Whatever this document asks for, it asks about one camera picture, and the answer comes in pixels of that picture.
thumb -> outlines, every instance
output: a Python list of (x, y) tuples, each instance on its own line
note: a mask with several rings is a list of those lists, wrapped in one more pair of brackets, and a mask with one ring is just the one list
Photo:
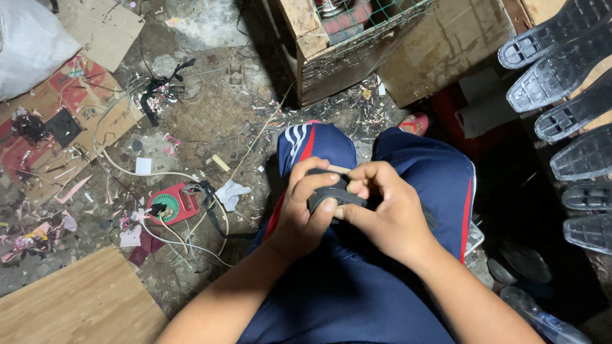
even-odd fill
[(336, 208), (334, 212), (336, 219), (345, 220), (359, 228), (364, 233), (376, 228), (377, 215), (375, 212), (360, 207), (356, 204), (345, 204)]
[(338, 206), (338, 201), (334, 197), (328, 197), (316, 208), (310, 216), (307, 227), (316, 233), (323, 233), (329, 227), (334, 217), (334, 210)]

hand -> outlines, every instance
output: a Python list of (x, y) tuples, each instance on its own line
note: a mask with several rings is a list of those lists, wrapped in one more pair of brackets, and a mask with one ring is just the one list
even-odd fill
[(268, 239), (291, 261), (313, 252), (319, 246), (338, 206), (335, 198), (327, 198), (310, 215), (306, 201), (315, 189), (332, 186), (340, 179), (335, 173), (307, 176), (308, 171), (315, 167), (327, 168), (329, 161), (310, 157), (293, 166), (277, 228)]
[(432, 245), (432, 235), (416, 190), (387, 162), (370, 162), (348, 173), (347, 191), (368, 199), (380, 193), (382, 203), (371, 211), (355, 204), (339, 206), (334, 216), (359, 228), (380, 251), (412, 267)]

person's left hand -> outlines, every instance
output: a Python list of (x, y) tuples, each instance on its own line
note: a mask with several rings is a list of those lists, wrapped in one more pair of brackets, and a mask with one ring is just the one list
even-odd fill
[(291, 261), (313, 252), (319, 246), (338, 206), (336, 199), (330, 197), (310, 215), (306, 201), (315, 189), (332, 186), (340, 179), (335, 173), (307, 176), (308, 171), (315, 167), (328, 168), (329, 161), (310, 157), (293, 166), (278, 225), (268, 239)]

dirty floor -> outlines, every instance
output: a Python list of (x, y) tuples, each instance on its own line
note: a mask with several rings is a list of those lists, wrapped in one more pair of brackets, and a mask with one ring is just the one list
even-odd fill
[[(140, 10), (139, 6), (130, 8), (128, 1), (119, 3), (136, 13)], [(181, 71), (184, 82), (176, 82), (175, 86), (184, 86), (184, 92), (179, 94), (179, 101), (163, 105), (159, 127), (151, 127), (147, 117), (143, 117), (138, 126), (106, 150), (117, 164), (133, 171), (137, 157), (151, 158), (153, 173), (178, 171), (199, 178), (204, 176), (215, 188), (230, 178), (230, 173), (245, 156), (290, 84), (274, 48), (263, 29), (257, 27), (258, 20), (252, 17), (256, 15), (253, 8), (247, 5), (236, 27), (242, 6), (241, 1), (143, 1), (141, 7), (146, 24), (113, 74), (119, 84), (128, 83), (136, 73), (148, 75), (149, 70), (154, 75), (168, 76), (178, 63), (191, 58), (195, 58), (195, 65)], [(165, 21), (173, 17), (183, 20), (181, 25), (170, 28)], [(362, 85), (375, 88), (376, 75), (370, 75)], [(371, 158), (377, 134), (404, 118), (406, 110), (397, 109), (388, 95), (380, 96), (377, 90), (371, 91), (362, 85), (304, 110), (292, 108), (294, 101), (292, 95), (289, 96), (282, 113), (272, 120), (233, 177), (235, 182), (251, 187), (252, 192), (241, 197), (235, 212), (228, 213), (230, 233), (255, 233), (271, 213), (274, 201), (283, 190), (274, 177), (277, 174), (276, 139), (287, 126), (311, 119), (333, 122), (355, 142), (359, 162)], [(168, 152), (171, 143), (165, 139), (167, 134), (181, 142), (176, 150)], [(225, 172), (218, 164), (210, 162), (214, 154), (232, 170)], [(19, 257), (4, 263), (0, 267), (0, 296), (103, 247), (118, 247), (119, 218), (124, 212), (131, 214), (138, 208), (145, 208), (146, 204), (139, 204), (142, 197), (147, 202), (151, 193), (187, 182), (180, 176), (130, 176), (114, 169), (106, 159), (100, 160), (123, 186), (109, 179), (95, 161), (75, 176), (67, 189), (93, 174), (82, 189), (93, 202), (84, 192), (78, 192), (66, 204), (47, 202), (37, 213), (53, 219), (54, 214), (67, 209), (76, 219), (78, 229), (64, 233), (54, 251), (47, 255)], [(32, 217), (21, 222), (17, 218), (15, 211), (19, 207), (24, 209), (24, 215), (34, 209), (19, 193), (18, 186), (11, 184), (2, 190), (8, 196), (3, 199), (11, 201), (3, 201), (0, 214), (10, 226), (33, 228), (38, 221)], [(119, 198), (113, 204), (105, 204), (108, 193), (117, 194)], [(93, 214), (84, 212), (92, 209)], [(223, 213), (218, 207), (215, 213), (225, 231)], [(172, 227), (185, 236), (188, 228), (193, 228), (199, 219), (195, 216)], [(151, 229), (162, 232), (165, 238), (172, 237), (161, 226), (151, 225)], [(192, 243), (218, 253), (223, 239), (211, 222), (204, 219)], [(227, 241), (220, 256), (227, 263), (235, 264), (243, 257), (248, 244), (247, 240)], [(133, 247), (118, 249), (127, 259)], [(141, 267), (133, 265), (147, 290), (170, 318), (227, 270), (200, 250), (194, 250), (193, 255), (184, 259), (177, 258), (178, 251), (178, 245), (166, 244)], [(472, 270), (478, 271), (477, 275), (485, 284), (492, 286), (484, 252), (477, 250), (473, 254), (468, 264), (474, 266)]]

wire mesh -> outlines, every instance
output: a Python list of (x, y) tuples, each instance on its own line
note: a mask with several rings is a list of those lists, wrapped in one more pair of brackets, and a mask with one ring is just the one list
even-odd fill
[[(367, 30), (377, 28), (390, 21), (394, 26), (409, 21), (427, 9), (435, 0), (312, 0), (315, 3), (323, 27), (329, 36), (330, 45), (336, 49), (354, 47), (355, 40)], [(360, 40), (359, 45), (375, 38), (372, 35)]]

